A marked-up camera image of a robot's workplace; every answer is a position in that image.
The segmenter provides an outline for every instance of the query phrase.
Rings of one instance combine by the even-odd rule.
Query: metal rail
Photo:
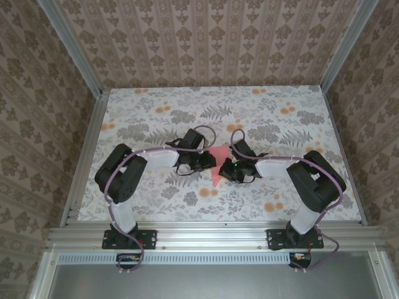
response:
[[[141,229],[156,229],[158,238],[152,252],[256,252],[269,251],[266,229],[285,228],[285,222],[141,222]],[[101,249],[103,233],[109,223],[68,225],[51,229],[47,250],[56,252],[134,252],[134,250]],[[340,243],[344,251],[382,250],[382,241],[377,227],[362,226],[356,222],[329,222],[320,224],[320,229]],[[331,251],[334,243],[324,240],[324,249]],[[300,250],[285,249],[283,252]]]

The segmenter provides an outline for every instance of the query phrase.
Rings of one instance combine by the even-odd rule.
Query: table surface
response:
[[[257,154],[319,151],[347,184],[343,203],[324,219],[361,219],[320,88],[274,86],[113,89],[78,220],[110,221],[94,175],[117,144],[135,150],[161,146],[202,124],[215,129],[216,146],[228,144],[231,132],[242,128]],[[212,138],[209,131],[201,132]],[[213,187],[210,170],[178,176],[175,168],[145,171],[133,195],[139,221],[288,221],[300,204],[293,183],[285,179],[252,184],[222,179]]]

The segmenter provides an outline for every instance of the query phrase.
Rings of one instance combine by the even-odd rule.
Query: perforated metal strip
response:
[[[58,265],[112,265],[116,253],[61,253]],[[144,265],[278,265],[289,264],[289,252],[161,253],[148,252]]]

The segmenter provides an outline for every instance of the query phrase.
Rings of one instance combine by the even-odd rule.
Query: black mounting bracket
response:
[[[266,231],[268,248],[271,250],[309,249],[309,246],[316,249],[324,248],[323,237],[315,228],[304,235],[297,233],[294,236],[294,242],[291,234],[292,232],[287,229],[268,229]]]
[[[139,249],[138,245],[132,239],[125,237],[116,229],[106,230],[102,240],[103,249]],[[135,231],[136,238],[145,250],[155,249],[156,247],[156,230],[140,229]]]

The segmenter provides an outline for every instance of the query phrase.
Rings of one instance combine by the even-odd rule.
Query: patterned wallpaper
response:
[[[0,298],[24,298],[35,278],[93,102],[36,1],[0,1]]]
[[[399,1],[379,1],[327,95],[366,215],[399,277]]]
[[[103,88],[317,85],[360,0],[57,0]]]

